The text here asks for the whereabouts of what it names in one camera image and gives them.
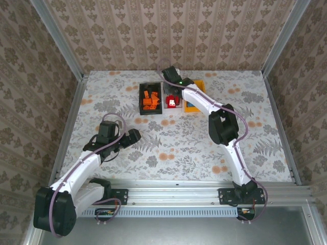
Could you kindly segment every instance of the orange block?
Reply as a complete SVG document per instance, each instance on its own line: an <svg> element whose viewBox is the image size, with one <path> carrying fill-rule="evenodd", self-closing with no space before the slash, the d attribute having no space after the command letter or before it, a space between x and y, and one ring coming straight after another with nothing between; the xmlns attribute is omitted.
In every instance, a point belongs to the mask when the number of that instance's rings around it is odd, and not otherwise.
<svg viewBox="0 0 327 245"><path fill-rule="evenodd" d="M152 99L143 99L144 106L150 106L152 104Z"/></svg>
<svg viewBox="0 0 327 245"><path fill-rule="evenodd" d="M152 105L150 106L150 110L155 110L156 108L157 108L157 105L152 104Z"/></svg>
<svg viewBox="0 0 327 245"><path fill-rule="evenodd" d="M155 96L153 93L151 94L152 104L158 105L159 98Z"/></svg>

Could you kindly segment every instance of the table surface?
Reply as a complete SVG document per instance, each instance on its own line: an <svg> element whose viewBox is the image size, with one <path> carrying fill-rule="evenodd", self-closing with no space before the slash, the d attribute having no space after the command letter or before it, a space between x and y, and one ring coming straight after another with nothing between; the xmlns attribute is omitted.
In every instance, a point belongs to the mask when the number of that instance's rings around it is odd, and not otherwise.
<svg viewBox="0 0 327 245"><path fill-rule="evenodd" d="M249 134L240 142L245 162L260 181L291 181L267 90L260 71L181 71L183 78L203 80L206 93L232 104L244 116ZM119 113L141 140L105 162L91 177L147 180L231 181L230 163L208 135L201 112L141 116L139 83L159 82L155 71L92 71L75 122L61 175L77 161L98 132L105 113ZM117 120L110 116L107 120ZM239 135L245 126L238 120Z"/></svg>

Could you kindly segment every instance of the wire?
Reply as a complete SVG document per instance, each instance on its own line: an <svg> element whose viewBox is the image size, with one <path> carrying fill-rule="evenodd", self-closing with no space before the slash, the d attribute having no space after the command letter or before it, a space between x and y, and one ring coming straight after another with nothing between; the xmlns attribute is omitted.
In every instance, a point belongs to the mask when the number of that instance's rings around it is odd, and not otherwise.
<svg viewBox="0 0 327 245"><path fill-rule="evenodd" d="M110 221L112 221L112 219L115 218L116 215L119 213L119 210L120 210L121 207L122 207L122 202L121 202L121 200L119 200L118 198L109 198L109 199L106 199L106 200L103 200L103 201L98 201L98 202L93 203L94 205L96 205L96 204L106 203L106 202L109 202L109 201L117 201L117 202L119 203L119 206L118 206L118 209L116 210L116 212L115 212L115 213L110 217L110 219L106 220L106 222L110 222ZM106 210L104 209L104 210L100 210L99 212L97 212L97 216L96 216L96 220L97 220L97 222L101 222L101 221L99 220L99 214L102 213L103 211L106 211Z"/></svg>
<svg viewBox="0 0 327 245"><path fill-rule="evenodd" d="M233 148L235 149L235 152L236 152L236 155L237 155L237 158L239 159L239 162L240 162L240 164L241 164L241 167L242 167L242 170L243 170L243 172L245 173L245 175L250 179L250 180L252 180L254 183L256 183L257 185L259 185L261 188L262 188L262 190L265 192L265 195L266 195L266 201L265 201L265 204L264 204L264 207L263 207L263 210L260 212L260 214L256 217L256 218L254 218L253 220L251 220L252 222L253 221L255 221L255 220L257 220L264 212L265 212L265 210L266 210L266 207L267 207L267 203L268 203L268 191L266 190L266 188L259 182L259 181L257 181L257 180L255 180L246 170L245 170L245 166L244 166L244 164L243 164L243 161L242 161L242 158L241 158L241 156L240 156L240 153L238 152L238 150L237 150L237 146L238 146L238 143L242 140L242 139L244 139L245 137L246 137L246 135L248 134L248 132L249 132L249 128L248 128L248 125L247 125L247 123L246 123L246 120L239 114L239 113L237 113L237 112L235 112L235 111L233 111L233 110L229 110L229 109L227 109L227 108L224 108L224 107L222 107L222 106L220 106L220 105L217 105L216 104L216 102L215 101L213 101L212 99L209 99L209 98L207 98L205 95L204 95L204 93L200 90L200 89L194 89L194 88L191 88L191 87L186 87L186 86L182 86L182 85L179 85L179 84L174 84L174 83L171 83L171 82L169 82L169 81L167 81L164 77L163 77L163 75L161 74L161 69L160 69L160 64L161 64L161 62L162 61L168 61L169 62L169 66L171 66L171 62L170 62L170 60L169 59L167 59L167 58L163 58L163 59L161 59L161 60L159 60L159 62L158 62L158 67L157 67L157 71L158 71L158 74L159 74L159 76L160 76L160 78L164 81L164 82L166 82L166 83L168 83L169 85L171 85L171 86L175 86L175 87L179 87L179 88L183 88L183 89L189 89L189 90L191 90L191 91L193 91L193 92L195 92L195 93L197 93L197 94L199 94L201 97L203 97L206 101L208 101L211 105L213 105L213 106L216 106L216 107L218 107L219 109L222 109L222 110L224 110L224 111L227 111L227 112L230 112L230 113L232 113L232 114L234 114L235 116L237 116L243 123L244 123L244 125L245 125L245 133L244 133L244 135L243 136L241 136L240 138L238 138L235 142L234 142L234 144L233 144Z"/></svg>
<svg viewBox="0 0 327 245"><path fill-rule="evenodd" d="M110 161L114 160L118 155L119 155L119 151L117 152L117 155L115 155L113 158L111 158L111 159L109 159L107 161L103 161L103 162L110 162Z"/></svg>
<svg viewBox="0 0 327 245"><path fill-rule="evenodd" d="M113 144L116 144L123 136L124 134L126 133L126 122L125 120L123 119L122 116L120 116L119 114L117 113L106 113L103 117L102 117L102 121L104 121L104 118L108 115L115 115L115 116L118 116L122 121L123 121L123 124L124 124L124 128L123 128L123 132L122 134L116 139L114 140L113 142L95 150L94 152L91 152L90 154L86 155L79 163L76 164L76 166L68 172L67 176L63 179L63 181L60 183L60 185L58 186L58 188L55 190L54 194L52 195L52 198L51 198L51 201L50 201L50 207L49 207L49 224L50 224L50 230L51 230L51 233L52 235L54 235L55 237L57 238L61 238L62 236L61 235L58 235L55 231L55 228L54 228L54 224L53 224L53 217L52 217L52 214L53 214L53 206L54 206L54 203L55 203L55 199L57 197L57 194L59 192L59 190L66 184L67 180L69 179L69 177L75 172L75 170L87 159L89 158L90 156L93 156L94 154L110 147L111 145Z"/></svg>

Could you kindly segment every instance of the patterned wallpaper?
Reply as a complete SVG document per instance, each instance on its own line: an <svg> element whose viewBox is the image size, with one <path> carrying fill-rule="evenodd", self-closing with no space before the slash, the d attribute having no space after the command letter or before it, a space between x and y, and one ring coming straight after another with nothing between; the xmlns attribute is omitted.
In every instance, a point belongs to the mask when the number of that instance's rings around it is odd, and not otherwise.
<svg viewBox="0 0 327 245"><path fill-rule="evenodd" d="M84 72L261 70L295 0L45 0Z"/></svg>
<svg viewBox="0 0 327 245"><path fill-rule="evenodd" d="M0 1L0 244L19 244L47 185L76 79L30 2Z"/></svg>
<svg viewBox="0 0 327 245"><path fill-rule="evenodd" d="M269 81L300 176L327 227L326 0L311 0Z"/></svg>

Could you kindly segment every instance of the purple cable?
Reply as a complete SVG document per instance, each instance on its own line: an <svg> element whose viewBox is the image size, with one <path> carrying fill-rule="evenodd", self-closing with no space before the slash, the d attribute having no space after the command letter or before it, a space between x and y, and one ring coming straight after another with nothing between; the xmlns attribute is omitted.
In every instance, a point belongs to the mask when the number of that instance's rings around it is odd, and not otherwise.
<svg viewBox="0 0 327 245"><path fill-rule="evenodd" d="M98 201L98 202L93 203L93 204L95 205L95 204L106 203L106 202L109 202L109 201L117 201L117 202L119 203L119 206L118 206L118 209L116 210L116 212L111 216L110 219L106 220L106 222L110 222L110 221L112 221L112 219L115 218L116 215L119 213L119 210L120 210L121 207L122 207L122 202L121 202L121 200L119 200L118 198L109 198L109 199L106 199L106 200L103 200L103 201ZM105 211L105 210L101 210L101 211L97 212L96 220L97 220L98 222L101 222L101 221L99 220L99 214L102 213L103 211Z"/></svg>
<svg viewBox="0 0 327 245"><path fill-rule="evenodd" d="M167 59L167 58L163 58L163 59L161 59L161 60L159 60L159 62L158 62L158 67L157 67L157 71L158 71L158 74L159 74L159 76L160 76L160 78L164 81L164 82L166 82L166 83L168 83L169 85L171 85L171 86L175 86L175 87L179 87L179 88L183 88L183 89L189 89L189 90L191 90L191 91L193 91L193 92L195 92L195 93L197 93L197 94L199 94L201 97L203 97L206 101L208 101L210 104L212 104L213 106L216 106L216 107L218 107L219 109L222 109L222 110L224 110L224 111L227 111L227 112L230 112L230 113L232 113L232 114L234 114L234 115L236 115L243 123L244 123L244 125L245 125L245 133L244 133L244 135L243 136L241 136L240 138L238 138L235 142L234 142L234 144L233 144L233 147L234 147L234 149L235 149L235 152L236 152L236 155L237 155L237 158L239 159L239 162L240 162L240 164L241 164L241 167L242 167L242 170L243 170L243 172L245 173L245 175L250 179L250 180L252 180L254 183L256 183L257 185L259 185L259 186L261 186L261 188L262 188L262 190L264 191L264 193L265 193L265 195L266 195L266 201L265 201L265 204L264 204L264 207L263 207L263 210L260 212L260 214L256 217L256 218L254 218L253 220L251 220L252 222L253 221L255 221L255 220L257 220L264 212L265 212L265 210L266 210L266 207L267 207L267 203L268 203L268 191L267 191L267 189L259 182L259 181L257 181L257 180L255 180L246 170L245 170L245 166L244 166L244 164L243 164L243 162L242 162L242 159L241 159L241 156L240 156L240 153L238 152L238 150L237 150L237 143L238 142L240 142L242 139L244 139L245 137L246 137L246 135L248 134L248 132L249 132L249 128L248 128L248 125L247 125L247 123L246 123L246 120L239 114L239 113L237 113L237 112L235 112L235 111L232 111L232 110L229 110L229 109L227 109L227 108L224 108L224 107L222 107L222 106L220 106L220 105L217 105L217 104L215 104L215 101L213 101L213 100L210 100L210 99L208 99L205 95L204 95L204 93L201 91L201 90L197 90L197 89L194 89L194 88L191 88L191 87L185 87L185 86L182 86L182 85L179 85L179 84L174 84L174 83L171 83L171 82L169 82L169 81L167 81L163 76L162 76L162 74L161 74L161 69L160 69L160 64L161 64L161 62L162 61L164 61L164 60L166 60L166 61L168 61L169 62L169 65L171 65L171 63L170 63L170 61Z"/></svg>
<svg viewBox="0 0 327 245"><path fill-rule="evenodd" d="M126 122L125 120L123 119L122 116L120 116L119 114L116 114L116 113L107 113L105 114L103 117L102 117L102 121L104 121L104 118L108 115L114 115L114 116L118 116L122 121L123 121L123 124L124 124L124 128L123 128L123 132L121 133L121 135L116 139L114 140L113 142L95 150L94 152L88 154L86 157L84 157L78 164L76 164L76 166L67 174L67 176L63 179L63 181L61 182L61 184L58 186L58 188L56 189L56 191L54 192L52 198L51 198L51 201L50 201L50 207L49 207L49 224L50 224L50 230L51 230L51 233L52 235L54 235L55 237L57 238L61 238L62 236L58 235L55 231L55 228L54 228L54 225L53 225L53 218L52 218L52 214L53 214L53 205L55 203L55 199L57 197L57 194L59 192L59 190L65 185L65 182L69 179L69 177L75 172L75 170L87 159L89 158L90 156L98 153L99 151L102 151L106 148L108 148L109 146L117 143L123 136L124 134L126 133Z"/></svg>

